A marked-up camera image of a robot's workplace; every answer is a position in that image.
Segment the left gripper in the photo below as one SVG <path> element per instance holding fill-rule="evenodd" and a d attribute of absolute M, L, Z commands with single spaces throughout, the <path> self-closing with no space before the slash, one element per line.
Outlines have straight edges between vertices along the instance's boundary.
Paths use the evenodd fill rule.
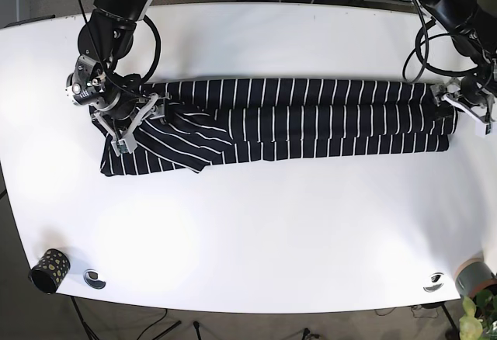
<path fill-rule="evenodd" d="M 492 111 L 496 99 L 485 83 L 473 81 L 469 76 L 452 78 L 432 85 L 432 94 L 437 105 L 445 102 L 472 118 L 477 135 L 488 136 L 493 132 L 496 120 Z"/>

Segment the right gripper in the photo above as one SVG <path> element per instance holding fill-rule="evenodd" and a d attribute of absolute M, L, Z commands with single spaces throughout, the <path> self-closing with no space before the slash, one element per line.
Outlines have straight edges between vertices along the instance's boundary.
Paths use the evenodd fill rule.
<path fill-rule="evenodd" d="M 165 102 L 156 93 L 125 99 L 120 95 L 108 105 L 103 99 L 90 105 L 93 123 L 109 136 L 110 147 L 117 157 L 132 154 L 137 148 L 134 131 L 146 119 L 160 119 L 162 125 L 172 126 L 178 119 L 178 102 Z"/>

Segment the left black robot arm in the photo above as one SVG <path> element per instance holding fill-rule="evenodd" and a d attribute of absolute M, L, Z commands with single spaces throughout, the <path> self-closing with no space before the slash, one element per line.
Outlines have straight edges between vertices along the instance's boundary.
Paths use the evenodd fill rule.
<path fill-rule="evenodd" d="M 452 105 L 473 119 L 477 134 L 487 136 L 496 125 L 496 17 L 486 12 L 477 0 L 410 0 L 421 19 L 416 34 L 415 56 L 421 64 L 419 74 L 430 71 L 448 77 L 444 84 L 431 87 L 435 104 Z M 450 71 L 429 63 L 429 29 L 445 30 L 456 51 L 471 59 L 473 68 Z"/>

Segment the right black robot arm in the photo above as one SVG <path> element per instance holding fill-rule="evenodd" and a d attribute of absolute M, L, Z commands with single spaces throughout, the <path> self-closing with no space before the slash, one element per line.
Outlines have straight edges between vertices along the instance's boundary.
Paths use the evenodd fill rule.
<path fill-rule="evenodd" d="M 79 56 L 68 76 L 66 93 L 77 106 L 91 106 L 91 117 L 110 137 L 116 156 L 137 148 L 134 131 L 155 110 L 159 97 L 144 94 L 142 86 L 157 69 L 162 42 L 157 27 L 146 15 L 153 0 L 95 0 L 78 35 Z M 145 75 L 118 75 L 119 60 L 134 42 L 137 23 L 144 22 L 155 39 L 155 52 Z"/>

